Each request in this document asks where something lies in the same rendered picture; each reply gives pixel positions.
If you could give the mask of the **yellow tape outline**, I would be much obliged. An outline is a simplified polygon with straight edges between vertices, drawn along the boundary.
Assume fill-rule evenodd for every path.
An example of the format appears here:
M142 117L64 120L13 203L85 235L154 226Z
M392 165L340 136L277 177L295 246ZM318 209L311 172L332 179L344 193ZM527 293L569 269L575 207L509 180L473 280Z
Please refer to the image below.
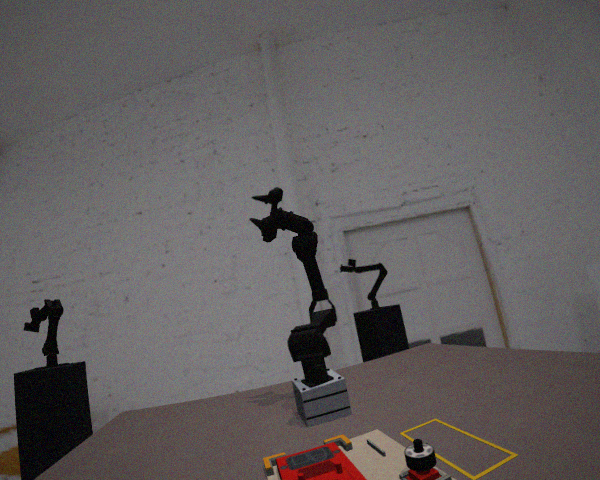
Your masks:
M498 468L498 467L500 467L500 466L504 465L505 463L507 463L508 461L510 461L511 459L513 459L514 457L518 456L518 454L516 454L516 453L514 453L514 452L511 452L511 451L509 451L509 450L507 450L507 449L504 449L504 448L502 448L502 447L500 447L500 446L497 446L497 445L495 445L495 444L492 444L492 443L490 443L490 442L488 442L488 441L482 440L481 438L479 438L479 437L476 437L476 436L474 436L474 435L472 435L472 434L469 434L469 433L467 433L467 432L464 432L463 430L461 431L461 429L455 428L454 426L451 426L451 425L448 425L447 423L441 422L440 420L437 420L436 418L435 418L435 419L433 419L433 420L427 421L426 423L423 423L423 424L421 424L421 425L418 425L418 426L416 426L416 427L414 427L414 428L411 428L411 429L408 429L408 430L406 430L406 431L404 431L404 432L401 432L400 434L401 434L402 436L404 436L405 438L408 438L408 440L411 440L411 442L413 442L413 441L414 441L414 439L412 439L412 438L411 438L411 437L409 437L408 435L405 435L405 433L406 433L406 432L409 432L409 431L412 431L412 430L414 430L414 429L420 428L420 427L422 427L422 426L425 426L425 425L427 425L427 424L430 424L430 423L432 423L432 422L434 422L434 421L437 421L438 423L441 423L441 424L443 424L443 425L445 425L445 426L448 426L449 428L455 429L455 431L457 430L457 431L458 431L458 432L460 432L460 433L463 433L463 434L465 434L465 435L467 435L467 436L470 436L470 437L472 437L473 439L475 438L475 439L476 439L476 440L478 440L478 441L481 441L481 442L483 442L483 443L486 443L486 444L488 444L489 446L491 445L492 447L494 447L494 448L496 448L496 449L498 449L498 450L501 450L501 451L503 451L503 452L506 452L507 454L510 454L510 455L511 455L511 456L509 456L508 458L506 458L506 459L504 459L503 461L501 461L500 463L498 463L498 464L496 464L496 465L493 465L492 467L488 468L488 469L487 469L487 470L485 470L484 472L482 472L482 473L480 473L480 474L477 474L477 475L475 475L475 476L472 476L472 475L470 475L469 473L467 473L467 472L465 472L464 470L462 470L461 468L459 468L459 467L457 467L456 465L454 465L453 463L450 463L450 461L448 461L448 460L445 460L445 458L443 458L443 457L441 457L441 456L439 456L438 454L436 454L436 453L435 453L435 456L436 456L437 458L439 458L439 460L441 460L441 461L444 461L444 463L448 464L448 466L450 465L451 467L453 467L454 469L456 469L457 471L459 471L460 473L464 474L466 477L468 477L468 478L470 478L470 479L472 479L472 480L477 480L478 478L480 478L480 477L482 477L482 476L484 476L484 475L488 474L489 472L491 472L491 471L495 470L496 468Z

